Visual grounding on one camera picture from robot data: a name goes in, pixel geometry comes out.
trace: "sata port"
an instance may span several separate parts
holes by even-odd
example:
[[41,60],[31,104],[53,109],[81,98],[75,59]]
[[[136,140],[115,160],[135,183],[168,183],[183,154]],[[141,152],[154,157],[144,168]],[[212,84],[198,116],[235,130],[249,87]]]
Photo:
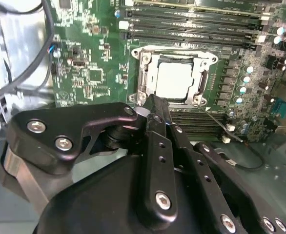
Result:
[[74,67],[85,67],[85,62],[84,61],[73,61],[73,66]]

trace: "black metal bracket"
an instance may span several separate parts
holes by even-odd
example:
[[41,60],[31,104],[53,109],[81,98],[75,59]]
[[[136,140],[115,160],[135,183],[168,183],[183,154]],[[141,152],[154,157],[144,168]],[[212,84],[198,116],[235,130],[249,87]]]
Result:
[[[143,107],[148,110],[146,116],[137,115],[123,103],[22,112],[9,124],[9,148],[20,158],[55,176],[71,171],[85,153],[127,148],[128,154],[135,157],[124,161],[134,160],[135,165],[138,164],[137,155],[140,155],[137,197],[129,199],[135,200],[140,223],[152,231],[166,233],[169,230],[172,233],[172,226],[179,219],[178,203],[181,201],[177,195],[177,170],[181,170],[186,183],[194,188],[190,191],[192,206],[205,233],[270,233],[272,230],[265,218],[279,220],[286,228],[286,222],[275,215],[212,147],[202,142],[195,147],[190,144],[183,129],[172,123],[166,100],[150,95]],[[43,123],[44,131],[30,131],[27,125],[31,121]],[[60,137],[71,144],[66,151],[56,146]],[[220,175],[227,178],[226,186],[219,183]],[[94,181],[88,183],[87,179],[81,183],[85,187],[83,183],[88,184],[88,188],[96,184]],[[65,196],[69,188],[60,196]],[[230,193],[228,190],[243,201],[238,201],[242,203],[239,216],[224,195],[225,191]],[[82,193],[81,188],[74,192],[78,197]],[[282,233],[281,228],[274,225],[272,228],[276,233]]]

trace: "black cable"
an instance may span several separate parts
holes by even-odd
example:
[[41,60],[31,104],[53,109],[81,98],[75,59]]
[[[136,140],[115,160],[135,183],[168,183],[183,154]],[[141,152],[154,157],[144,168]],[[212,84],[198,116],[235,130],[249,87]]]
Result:
[[38,6],[36,6],[35,8],[33,8],[29,11],[20,12],[20,11],[16,11],[16,10],[7,9],[5,6],[0,4],[0,12],[5,13],[5,14],[12,14],[12,15],[30,15],[30,14],[33,14],[35,12],[38,12],[41,8],[42,8],[42,3],[40,3]]
[[[24,90],[26,91],[26,92],[30,92],[30,91],[33,91],[33,93],[34,93],[34,96],[35,96],[35,94],[40,90],[40,89],[42,89],[42,88],[44,88],[45,86],[46,86],[46,84],[47,84],[47,82],[49,81],[49,78],[50,78],[50,74],[51,74],[51,69],[52,69],[52,60],[53,59],[53,56],[52,56],[52,54],[49,54],[49,64],[48,64],[48,67],[47,67],[47,71],[46,71],[46,75],[45,75],[45,78],[44,78],[44,80],[43,80],[43,82],[42,82],[42,84],[41,85],[39,85],[37,88],[35,88],[34,90],[28,90],[28,89],[20,89],[20,88],[16,88],[15,90],[16,91],[20,91],[20,92],[23,92]],[[11,72],[11,69],[10,69],[10,67],[8,66],[8,64],[7,64],[7,62],[4,60],[4,65],[5,65],[5,69],[6,69],[6,71],[7,71],[7,79],[8,79],[8,82],[9,83],[12,83],[13,82],[13,80],[12,80],[12,72]]]
[[47,29],[49,36],[47,37],[46,41],[44,42],[43,47],[40,49],[39,53],[35,57],[35,59],[31,62],[31,64],[26,68],[25,71],[23,71],[22,74],[20,74],[17,78],[15,78],[11,83],[5,85],[4,87],[0,88],[0,96],[4,95],[5,93],[8,93],[15,89],[17,86],[22,84],[25,80],[27,80],[33,72],[37,69],[37,67],[40,65],[41,61],[43,60],[47,49],[50,47],[53,37],[54,37],[54,23],[53,18],[51,14],[51,10],[49,7],[49,4],[46,0],[42,0],[43,9],[45,11],[46,15],[46,23],[47,23]]
[[[54,95],[53,94],[49,94],[49,93],[40,93],[40,89],[42,89],[48,82],[49,78],[50,78],[50,74],[51,74],[51,68],[52,68],[52,54],[49,54],[49,65],[47,68],[47,72],[44,78],[44,81],[42,82],[41,85],[39,85],[37,88],[30,90],[30,89],[21,89],[21,88],[15,88],[14,90],[10,91],[10,94],[17,94],[17,92],[23,92],[23,94],[25,96],[35,96],[35,97],[40,97],[40,98],[48,98],[48,99],[53,99]],[[4,60],[4,65],[7,71],[7,76],[8,76],[8,80],[9,83],[12,82],[12,73],[11,73],[11,69],[8,66],[7,62]]]
[[261,163],[259,166],[257,167],[245,167],[245,166],[242,166],[238,163],[236,163],[234,160],[230,159],[226,154],[225,152],[220,149],[220,148],[217,148],[215,149],[215,151],[227,162],[229,163],[230,165],[236,167],[236,168],[239,168],[239,169],[242,169],[242,170],[245,170],[245,171],[249,171],[249,172],[254,172],[254,171],[257,171],[257,170],[260,170],[262,169],[265,164],[266,164],[266,161],[265,161],[265,158],[260,154],[258,153],[258,151],[254,150],[247,142],[244,142],[244,145],[255,155],[257,156]]

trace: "microchip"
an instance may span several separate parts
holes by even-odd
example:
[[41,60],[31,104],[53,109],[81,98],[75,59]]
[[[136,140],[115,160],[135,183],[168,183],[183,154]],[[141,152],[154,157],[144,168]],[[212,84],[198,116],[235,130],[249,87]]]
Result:
[[247,88],[245,93],[250,94],[251,92],[252,92],[252,88]]
[[224,77],[223,78],[223,83],[225,84],[232,84],[233,78],[232,77]]
[[101,28],[101,33],[102,33],[102,34],[107,34],[107,31],[108,31],[108,30],[107,30],[106,27],[102,27],[102,28]]
[[219,98],[228,99],[228,93],[219,93]]
[[92,26],[92,33],[95,35],[99,34],[100,33],[100,27],[97,25],[93,25]]
[[102,81],[102,71],[101,70],[91,70],[90,71],[91,81]]
[[229,92],[229,91],[231,91],[231,86],[229,86],[229,85],[222,85],[221,86],[221,91]]
[[262,55],[261,51],[257,51],[256,54],[255,54],[255,57],[259,58],[259,57],[261,57],[261,55]]
[[227,69],[225,72],[228,76],[232,76],[236,73],[236,70],[234,69]]
[[227,103],[227,101],[224,101],[224,100],[217,101],[218,106],[226,106],[226,103]]
[[230,60],[229,63],[228,63],[228,66],[229,67],[236,67],[236,66],[238,66],[240,64],[241,64],[241,61],[239,61],[239,60]]
[[73,52],[73,56],[78,56],[80,53],[80,47],[73,46],[72,52]]
[[109,48],[110,48],[110,45],[109,45],[108,43],[105,43],[105,44],[104,44],[104,49],[105,49],[105,50],[108,50]]
[[60,3],[60,8],[62,8],[62,9],[70,9],[71,8],[70,0],[59,0],[59,3]]
[[55,63],[52,63],[51,74],[54,75],[54,76],[57,74],[57,68],[56,68],[56,64]]

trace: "mounting hole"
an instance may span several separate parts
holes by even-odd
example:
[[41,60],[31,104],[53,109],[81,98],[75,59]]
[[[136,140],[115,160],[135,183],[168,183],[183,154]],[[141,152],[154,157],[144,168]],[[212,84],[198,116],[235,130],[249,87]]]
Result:
[[203,166],[204,164],[203,164],[203,162],[202,161],[200,161],[200,160],[197,160],[197,163],[198,164],[200,164],[201,166]]
[[132,112],[132,110],[131,110],[129,107],[125,107],[125,108],[124,108],[124,111],[125,111],[127,114],[129,114],[129,115],[133,115],[133,112]]
[[158,115],[154,115],[154,119],[155,119],[158,123],[161,123],[161,122],[163,121]]
[[159,156],[158,158],[159,162],[165,163],[166,159],[163,156]]
[[164,148],[166,148],[166,147],[165,147],[165,145],[164,145],[164,144],[162,144],[161,142],[159,142],[159,144],[158,144],[158,145],[159,145],[159,147],[161,147],[161,148],[163,148],[163,149],[164,149]]
[[209,183],[211,182],[211,179],[209,178],[209,176],[205,175],[204,177],[205,177],[205,180],[206,180],[207,182],[209,182]]

